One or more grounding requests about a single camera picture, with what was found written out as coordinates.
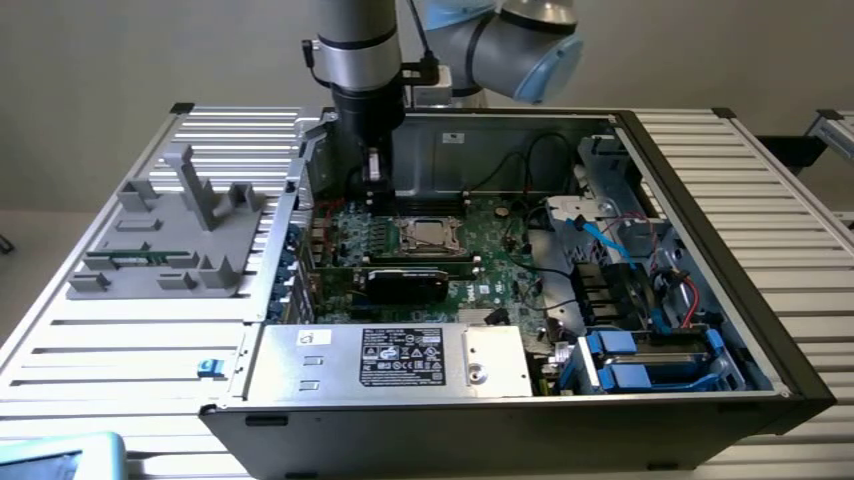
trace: circuit board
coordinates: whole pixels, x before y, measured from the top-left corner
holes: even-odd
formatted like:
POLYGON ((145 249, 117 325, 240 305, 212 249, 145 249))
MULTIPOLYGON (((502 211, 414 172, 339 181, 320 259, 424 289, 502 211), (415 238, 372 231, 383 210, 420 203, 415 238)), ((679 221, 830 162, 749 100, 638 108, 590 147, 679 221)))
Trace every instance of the circuit board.
MULTIPOLYGON (((362 308, 367 301, 354 286, 354 275, 366 267, 367 255, 391 255, 398 250, 400 229, 396 225, 402 219, 371 216, 355 203, 338 206, 327 213, 326 224, 315 223, 315 227, 328 229, 315 232, 315 247, 323 239, 324 246, 334 248, 322 251, 315 248, 315 260, 322 265, 315 269, 314 285, 318 323, 483 324, 483 318, 504 308, 511 325, 520 327, 526 343, 535 342, 546 317, 530 306, 542 307, 542 298, 527 296, 530 306, 526 306, 519 292, 526 292, 539 277, 535 272, 518 267, 506 253, 502 243, 504 232, 519 239, 523 230, 519 215, 510 212, 508 201, 498 197, 478 197, 467 206, 464 218, 454 219, 459 245, 480 257, 480 267, 474 280, 450 282, 444 302, 424 306, 374 306, 371 309, 362 308)), ((514 258, 524 264, 531 263, 530 255, 520 254, 519 249, 514 258)))

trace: warning label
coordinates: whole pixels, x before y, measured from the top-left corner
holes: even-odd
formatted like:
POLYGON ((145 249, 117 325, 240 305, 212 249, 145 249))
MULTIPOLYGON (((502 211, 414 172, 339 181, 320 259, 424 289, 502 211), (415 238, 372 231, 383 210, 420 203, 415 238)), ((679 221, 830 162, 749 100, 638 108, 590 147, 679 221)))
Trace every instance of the warning label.
POLYGON ((359 381, 366 387, 444 385, 442 329, 366 328, 359 381))

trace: motherboard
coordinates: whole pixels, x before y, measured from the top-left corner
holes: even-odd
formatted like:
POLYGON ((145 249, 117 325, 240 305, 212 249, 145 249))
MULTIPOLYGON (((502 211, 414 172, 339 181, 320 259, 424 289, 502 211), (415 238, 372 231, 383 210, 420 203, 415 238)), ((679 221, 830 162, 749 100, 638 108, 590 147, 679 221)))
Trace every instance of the motherboard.
POLYGON ((476 197, 464 215, 444 217, 372 215, 355 202, 320 205, 311 234, 318 323, 496 322, 519 326, 526 343, 536 342, 546 314, 539 275, 518 266, 531 257, 516 203, 476 197), (360 288, 366 272, 422 265, 448 274, 443 300, 374 304, 360 288))

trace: power supply label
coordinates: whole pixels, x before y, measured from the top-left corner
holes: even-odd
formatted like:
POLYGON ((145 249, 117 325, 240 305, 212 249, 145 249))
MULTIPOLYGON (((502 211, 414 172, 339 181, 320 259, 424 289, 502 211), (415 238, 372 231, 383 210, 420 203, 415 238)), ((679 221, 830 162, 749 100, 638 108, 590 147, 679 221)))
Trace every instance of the power supply label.
POLYGON ((444 344, 440 328, 362 330, 359 381, 366 387, 444 385, 444 344))

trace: gray wall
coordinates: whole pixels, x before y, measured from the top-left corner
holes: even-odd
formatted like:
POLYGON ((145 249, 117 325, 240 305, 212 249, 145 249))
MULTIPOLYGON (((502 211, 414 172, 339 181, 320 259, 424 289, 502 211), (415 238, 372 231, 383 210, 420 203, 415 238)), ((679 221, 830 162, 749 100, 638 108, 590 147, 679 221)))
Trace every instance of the gray wall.
MULTIPOLYGON (((0 2, 0 207, 97 209, 175 101, 327 103, 299 51, 311 1, 0 2)), ((854 107, 854 1, 576 5, 586 59, 554 106, 723 105, 775 132, 854 107)))

